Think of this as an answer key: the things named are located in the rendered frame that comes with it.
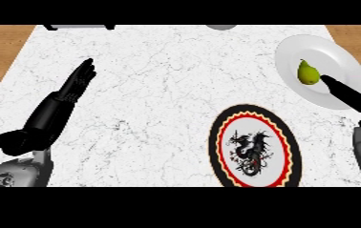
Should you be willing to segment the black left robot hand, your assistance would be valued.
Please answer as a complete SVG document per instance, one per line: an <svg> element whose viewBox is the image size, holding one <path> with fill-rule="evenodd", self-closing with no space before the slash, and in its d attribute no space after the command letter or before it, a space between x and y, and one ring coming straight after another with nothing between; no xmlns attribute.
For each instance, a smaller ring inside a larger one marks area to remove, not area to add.
<svg viewBox="0 0 361 228"><path fill-rule="evenodd" d="M68 123L75 103L96 76L93 59L86 59L71 73L60 89L52 92L29 115L20 130L0 134L0 150L17 156L46 150Z"/></svg>

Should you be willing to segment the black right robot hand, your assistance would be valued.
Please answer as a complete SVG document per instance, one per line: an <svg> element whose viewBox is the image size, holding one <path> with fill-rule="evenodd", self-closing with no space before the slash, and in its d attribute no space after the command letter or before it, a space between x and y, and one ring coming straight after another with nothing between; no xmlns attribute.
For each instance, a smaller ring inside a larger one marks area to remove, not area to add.
<svg viewBox="0 0 361 228"><path fill-rule="evenodd" d="M328 75L319 77L333 96L361 113L361 93Z"/></svg>

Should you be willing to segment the green pear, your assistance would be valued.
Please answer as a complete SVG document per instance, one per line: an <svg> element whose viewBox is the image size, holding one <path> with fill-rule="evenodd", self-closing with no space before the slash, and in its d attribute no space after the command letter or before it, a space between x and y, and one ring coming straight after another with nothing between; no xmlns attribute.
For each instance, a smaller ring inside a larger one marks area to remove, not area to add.
<svg viewBox="0 0 361 228"><path fill-rule="evenodd" d="M313 85L319 80L318 70L309 65L305 59L300 60L297 68L297 79L305 85Z"/></svg>

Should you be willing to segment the plain white plate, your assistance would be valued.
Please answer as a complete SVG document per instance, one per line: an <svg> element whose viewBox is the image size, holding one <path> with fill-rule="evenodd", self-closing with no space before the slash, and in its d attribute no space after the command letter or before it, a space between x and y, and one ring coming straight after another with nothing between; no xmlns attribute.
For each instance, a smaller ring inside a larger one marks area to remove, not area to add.
<svg viewBox="0 0 361 228"><path fill-rule="evenodd" d="M275 66L281 79L293 91L318 106L331 110L347 110L347 104L330 93L318 81L305 85L297 79L300 62L330 75L361 93L361 65L349 52L322 37L299 34L285 38L275 50Z"/></svg>

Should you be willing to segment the dragon print plate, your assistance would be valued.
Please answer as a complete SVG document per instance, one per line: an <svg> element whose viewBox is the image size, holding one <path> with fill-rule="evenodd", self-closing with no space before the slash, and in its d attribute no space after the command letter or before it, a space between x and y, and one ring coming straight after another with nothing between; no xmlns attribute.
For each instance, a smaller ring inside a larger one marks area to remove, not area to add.
<svg viewBox="0 0 361 228"><path fill-rule="evenodd" d="M278 116L251 104L226 108L211 125L208 156L225 187L297 187L299 145Z"/></svg>

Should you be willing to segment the grey appliance with black legs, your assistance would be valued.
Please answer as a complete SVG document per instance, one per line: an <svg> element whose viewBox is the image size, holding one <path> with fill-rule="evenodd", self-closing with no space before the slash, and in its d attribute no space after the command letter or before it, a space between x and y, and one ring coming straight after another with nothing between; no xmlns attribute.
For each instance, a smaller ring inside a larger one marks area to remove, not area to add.
<svg viewBox="0 0 361 228"><path fill-rule="evenodd" d="M59 29L106 29L112 31L115 25L43 25L49 31L57 31Z"/></svg>

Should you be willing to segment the grey round object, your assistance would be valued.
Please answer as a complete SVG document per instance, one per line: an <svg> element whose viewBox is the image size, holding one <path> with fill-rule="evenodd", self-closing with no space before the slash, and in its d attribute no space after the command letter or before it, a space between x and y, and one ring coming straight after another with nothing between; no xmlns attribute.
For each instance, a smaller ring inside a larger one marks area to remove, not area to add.
<svg viewBox="0 0 361 228"><path fill-rule="evenodd" d="M236 25L205 25L211 30L228 31L236 27Z"/></svg>

